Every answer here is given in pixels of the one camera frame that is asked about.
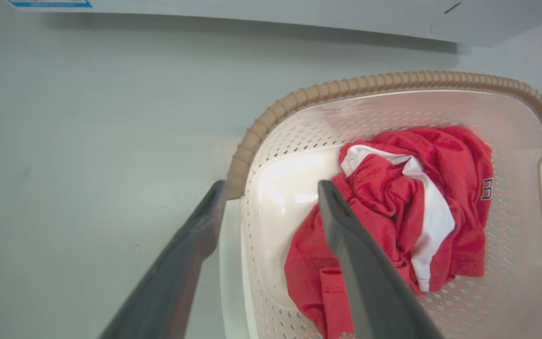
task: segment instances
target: sticker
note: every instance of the sticker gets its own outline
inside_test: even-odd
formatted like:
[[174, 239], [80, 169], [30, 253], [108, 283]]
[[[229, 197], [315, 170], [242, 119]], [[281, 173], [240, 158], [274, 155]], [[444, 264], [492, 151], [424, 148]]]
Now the sticker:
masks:
[[9, 0], [15, 7], [88, 7], [88, 0]]

